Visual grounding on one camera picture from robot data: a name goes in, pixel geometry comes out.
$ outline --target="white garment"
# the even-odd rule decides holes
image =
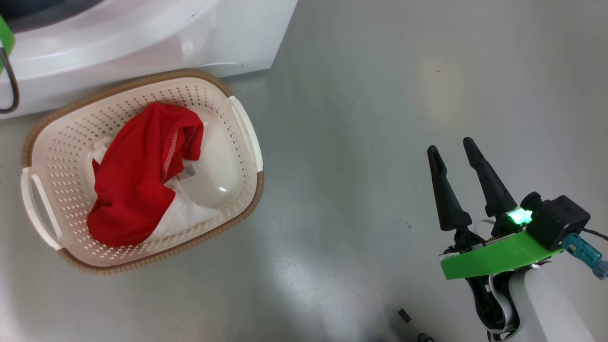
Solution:
[[[103,156],[108,151],[114,137],[105,136],[93,143],[93,159],[101,165]],[[175,191],[175,198],[165,211],[156,228],[143,243],[157,241],[168,236],[179,234],[195,225],[220,216],[221,211],[196,204],[182,187],[177,177],[173,177],[164,184]]]

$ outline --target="green light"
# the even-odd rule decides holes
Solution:
[[[528,210],[518,209],[509,214],[509,217],[513,220],[513,222],[518,225],[524,225],[532,222],[532,212]]]

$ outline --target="teal connector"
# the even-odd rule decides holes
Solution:
[[[575,233],[568,235],[562,248],[589,266],[599,280],[608,277],[608,262],[602,260],[602,254],[579,235]]]

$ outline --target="laundry basket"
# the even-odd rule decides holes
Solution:
[[[93,239],[86,224],[97,199],[93,143],[116,135],[151,102],[187,107],[205,123],[201,157],[192,164],[196,175],[184,188],[221,215],[162,240],[109,247]],[[218,79],[191,70],[144,77],[49,114],[27,138],[22,159],[21,193],[34,228],[65,261],[95,274],[147,265],[217,236],[251,215],[264,188],[260,146],[243,106]]]

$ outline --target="white appliance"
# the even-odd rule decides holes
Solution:
[[[270,68],[297,0],[83,2],[92,7],[15,34],[10,61],[21,103],[0,118],[59,108],[108,84],[157,72],[200,68],[225,77]],[[11,101],[4,72],[0,108]]]

